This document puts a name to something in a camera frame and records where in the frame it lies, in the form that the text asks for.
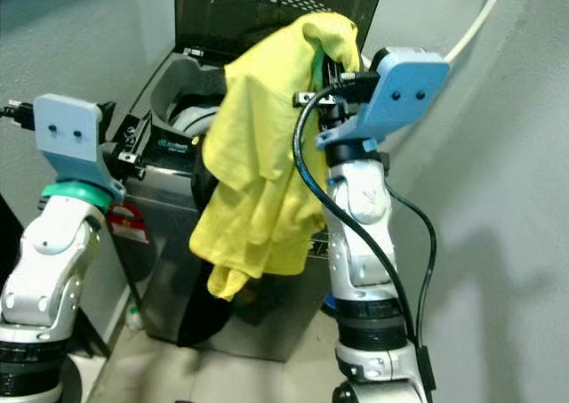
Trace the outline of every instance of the washing machine lid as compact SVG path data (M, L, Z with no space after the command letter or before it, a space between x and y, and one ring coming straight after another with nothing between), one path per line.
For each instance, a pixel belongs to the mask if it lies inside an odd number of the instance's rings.
M379 0L175 0L176 50L233 60L309 12L334 11L358 26L360 50Z

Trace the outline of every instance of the yellow cloth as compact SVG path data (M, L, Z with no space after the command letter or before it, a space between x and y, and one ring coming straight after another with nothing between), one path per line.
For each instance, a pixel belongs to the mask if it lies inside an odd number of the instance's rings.
M322 206L296 171L293 94L322 87L327 54L358 71L356 25L337 13L312 13L267 37L227 65L228 93L204 143L204 163L219 179L189 240L215 264L209 291L231 300L263 272L304 270L310 236L325 225ZM324 186L317 120L305 130L309 170Z

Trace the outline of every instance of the green ring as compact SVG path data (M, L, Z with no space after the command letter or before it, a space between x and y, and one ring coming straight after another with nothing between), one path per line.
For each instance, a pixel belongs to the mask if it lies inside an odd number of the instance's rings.
M112 196L103 189L79 181L59 182L45 187L42 197L50 196L78 198L100 207L103 212L107 212L108 207L113 203Z

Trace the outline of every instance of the floor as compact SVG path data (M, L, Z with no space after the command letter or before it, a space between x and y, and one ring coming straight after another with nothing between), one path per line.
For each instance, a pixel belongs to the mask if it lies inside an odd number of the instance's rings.
M103 357L88 359L73 354L71 354L70 357L79 369L79 374L81 375L81 384L83 386L81 403L86 403L92 394L93 386L97 382L100 371L105 366L105 359Z
M90 403L330 402L336 324L318 313L287 363L180 349L125 328Z

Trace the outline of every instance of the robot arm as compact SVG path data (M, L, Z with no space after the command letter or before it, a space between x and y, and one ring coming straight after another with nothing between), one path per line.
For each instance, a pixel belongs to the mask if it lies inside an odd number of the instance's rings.
M0 402L55 403L85 272L99 253L113 253L105 250L112 241L103 212L124 188L102 161L104 108L56 95L38 98L33 113L12 108L18 123L36 130L58 183L44 191L47 203L24 230L0 295Z
M326 208L340 335L336 358L348 379L333 402L427 403L435 383L397 275L388 229L391 201L376 148L389 133L425 114L449 65L435 53L385 49L376 54L373 68L346 74L339 65L325 63L327 87L318 94L298 93L293 100L305 105L293 154L302 178ZM322 130L316 145L329 166L327 194L301 151L302 129L316 106Z

